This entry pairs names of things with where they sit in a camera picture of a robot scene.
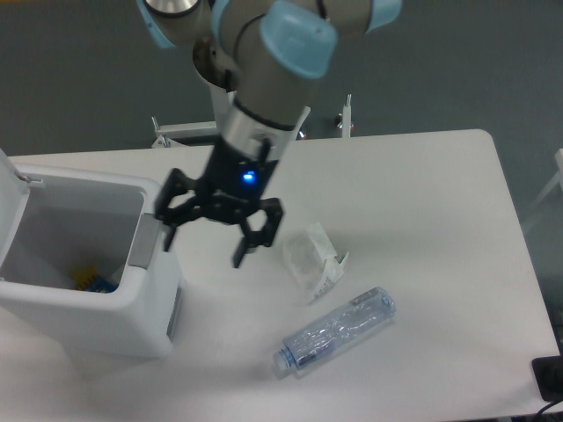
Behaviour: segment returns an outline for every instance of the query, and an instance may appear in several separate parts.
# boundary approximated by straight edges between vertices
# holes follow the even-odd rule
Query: plastic bottle
[[[280,375],[292,369],[301,371],[394,314],[395,303],[389,294],[380,287],[372,288],[286,337],[283,348],[274,354],[275,365]]]

